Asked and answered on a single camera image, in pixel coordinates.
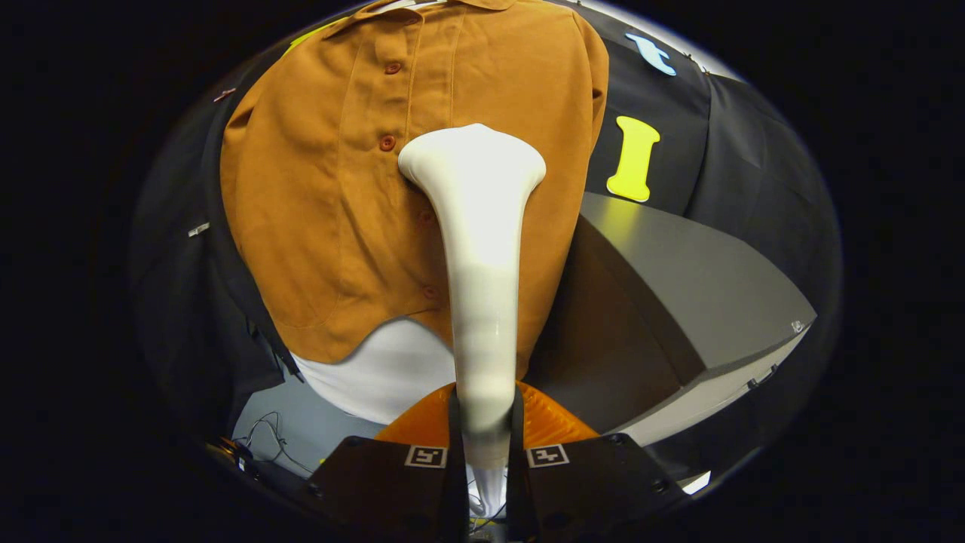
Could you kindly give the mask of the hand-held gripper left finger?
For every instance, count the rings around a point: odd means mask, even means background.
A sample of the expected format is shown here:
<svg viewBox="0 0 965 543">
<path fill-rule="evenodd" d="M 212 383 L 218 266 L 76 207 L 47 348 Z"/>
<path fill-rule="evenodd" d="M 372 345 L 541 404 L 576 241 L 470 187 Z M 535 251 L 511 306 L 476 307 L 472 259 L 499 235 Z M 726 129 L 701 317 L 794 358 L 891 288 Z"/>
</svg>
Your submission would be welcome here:
<svg viewBox="0 0 965 543">
<path fill-rule="evenodd" d="M 467 542 L 461 406 L 445 385 L 388 427 L 345 437 L 301 489 L 301 508 L 338 542 Z"/>
</svg>

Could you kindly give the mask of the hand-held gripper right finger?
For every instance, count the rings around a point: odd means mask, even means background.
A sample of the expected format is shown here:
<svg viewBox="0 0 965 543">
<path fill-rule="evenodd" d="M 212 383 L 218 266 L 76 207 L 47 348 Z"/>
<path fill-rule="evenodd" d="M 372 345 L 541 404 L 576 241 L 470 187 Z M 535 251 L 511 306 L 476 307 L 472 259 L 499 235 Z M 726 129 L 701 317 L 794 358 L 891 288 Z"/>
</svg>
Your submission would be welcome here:
<svg viewBox="0 0 965 543">
<path fill-rule="evenodd" d="M 507 540 L 620 542 L 682 506 L 683 491 L 625 433 L 535 446 L 552 400 L 516 385 L 510 411 Z"/>
</svg>

